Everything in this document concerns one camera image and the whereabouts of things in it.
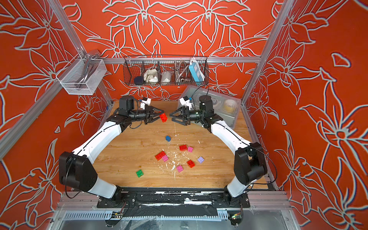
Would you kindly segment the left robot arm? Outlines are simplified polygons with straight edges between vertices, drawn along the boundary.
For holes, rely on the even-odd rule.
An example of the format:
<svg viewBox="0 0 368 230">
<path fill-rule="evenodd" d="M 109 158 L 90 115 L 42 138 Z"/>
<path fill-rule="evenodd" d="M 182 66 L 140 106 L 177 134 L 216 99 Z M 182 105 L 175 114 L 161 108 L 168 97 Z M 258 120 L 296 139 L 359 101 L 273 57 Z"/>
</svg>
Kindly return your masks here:
<svg viewBox="0 0 368 230">
<path fill-rule="evenodd" d="M 149 98 L 137 100 L 133 96 L 121 97 L 118 108 L 95 134 L 72 152 L 60 155 L 59 182 L 65 188 L 120 201 L 121 188 L 101 179 L 94 162 L 107 145 L 130 128 L 133 122 L 153 123 L 163 114 L 164 110 L 152 106 Z"/>
</svg>

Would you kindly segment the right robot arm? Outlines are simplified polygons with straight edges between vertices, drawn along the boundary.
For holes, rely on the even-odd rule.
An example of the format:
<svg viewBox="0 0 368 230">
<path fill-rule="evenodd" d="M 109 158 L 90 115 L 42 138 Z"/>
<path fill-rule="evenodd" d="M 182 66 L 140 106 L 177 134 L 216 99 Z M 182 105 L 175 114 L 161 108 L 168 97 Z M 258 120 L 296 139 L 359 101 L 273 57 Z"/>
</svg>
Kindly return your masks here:
<svg viewBox="0 0 368 230">
<path fill-rule="evenodd" d="M 262 146 L 242 138 L 217 115 L 210 96 L 199 97 L 199 109 L 195 110 L 191 100 L 179 99 L 181 105 L 170 114 L 172 121 L 184 126 L 198 122 L 211 134 L 218 137 L 234 154 L 235 177 L 225 187 L 229 197 L 236 198 L 246 193 L 253 184 L 267 174 L 267 164 Z"/>
</svg>

